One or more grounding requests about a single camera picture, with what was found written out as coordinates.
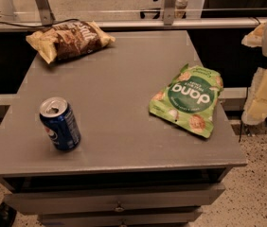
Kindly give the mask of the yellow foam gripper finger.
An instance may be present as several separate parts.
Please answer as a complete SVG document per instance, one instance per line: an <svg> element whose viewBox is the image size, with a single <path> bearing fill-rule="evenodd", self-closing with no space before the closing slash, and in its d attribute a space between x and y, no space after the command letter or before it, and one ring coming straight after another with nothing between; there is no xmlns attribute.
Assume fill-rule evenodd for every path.
<svg viewBox="0 0 267 227"><path fill-rule="evenodd" d="M253 31L243 37L241 43L248 47L262 47L262 37L265 24L258 25Z"/></svg>
<svg viewBox="0 0 267 227"><path fill-rule="evenodd" d="M241 120L246 125L257 125L267 117L267 69L259 67L248 90Z"/></svg>

